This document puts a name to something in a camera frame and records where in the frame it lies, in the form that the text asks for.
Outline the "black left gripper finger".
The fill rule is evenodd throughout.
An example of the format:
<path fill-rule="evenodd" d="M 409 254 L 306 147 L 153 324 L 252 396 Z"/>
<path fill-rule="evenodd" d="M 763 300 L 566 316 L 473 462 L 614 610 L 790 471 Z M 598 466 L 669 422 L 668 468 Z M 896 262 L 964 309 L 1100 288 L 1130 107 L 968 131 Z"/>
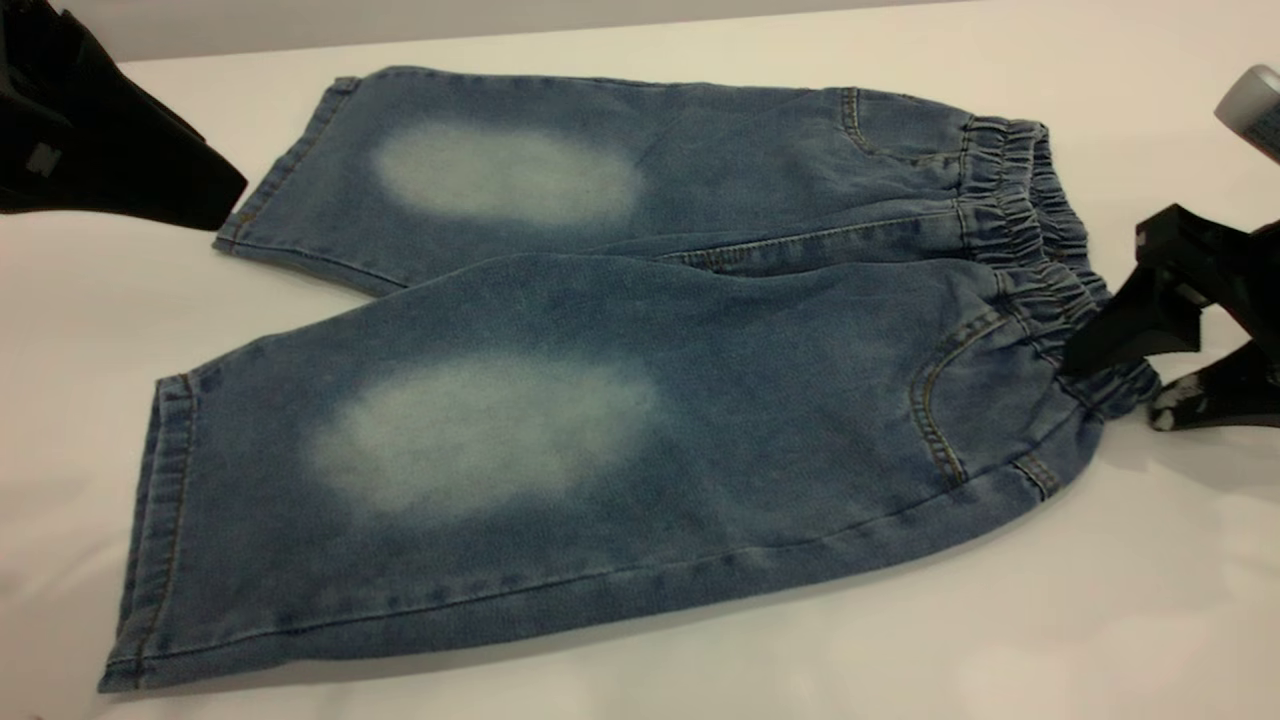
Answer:
<path fill-rule="evenodd" d="M 178 114 L 125 76 L 60 12 L 67 63 L 54 111 L 3 99 L 1 210 L 100 211 L 216 229 L 246 178 Z"/>

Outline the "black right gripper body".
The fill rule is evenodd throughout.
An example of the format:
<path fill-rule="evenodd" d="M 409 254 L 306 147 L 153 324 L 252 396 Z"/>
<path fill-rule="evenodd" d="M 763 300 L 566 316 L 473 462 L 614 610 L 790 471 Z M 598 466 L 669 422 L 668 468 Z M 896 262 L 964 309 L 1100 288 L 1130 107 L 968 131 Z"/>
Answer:
<path fill-rule="evenodd" d="M 1279 342 L 1277 223 L 1244 232 L 1174 204 L 1135 228 L 1157 327 L 1176 346 L 1201 343 L 1201 313 L 1222 307 L 1258 346 Z"/>

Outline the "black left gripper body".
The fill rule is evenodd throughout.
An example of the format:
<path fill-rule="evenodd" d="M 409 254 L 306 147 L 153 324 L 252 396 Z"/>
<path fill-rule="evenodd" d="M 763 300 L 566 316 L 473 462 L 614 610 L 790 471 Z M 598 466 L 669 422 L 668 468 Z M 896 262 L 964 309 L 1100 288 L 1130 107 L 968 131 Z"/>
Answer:
<path fill-rule="evenodd" d="M 3 99 L 54 111 L 68 40 L 61 14 L 49 1 L 3 3 Z"/>

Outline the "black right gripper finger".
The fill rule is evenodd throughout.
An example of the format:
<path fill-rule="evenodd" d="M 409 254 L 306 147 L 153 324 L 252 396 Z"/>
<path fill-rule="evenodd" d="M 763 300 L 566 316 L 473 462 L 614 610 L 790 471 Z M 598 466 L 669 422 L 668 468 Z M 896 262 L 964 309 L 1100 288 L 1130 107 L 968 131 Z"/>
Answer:
<path fill-rule="evenodd" d="M 1279 427 L 1277 360 L 1249 342 L 1165 386 L 1149 405 L 1157 432 Z"/>
<path fill-rule="evenodd" d="M 1165 269 L 1138 266 L 1065 345 L 1062 372 L 1085 377 L 1146 357 L 1201 350 L 1201 305 Z"/>

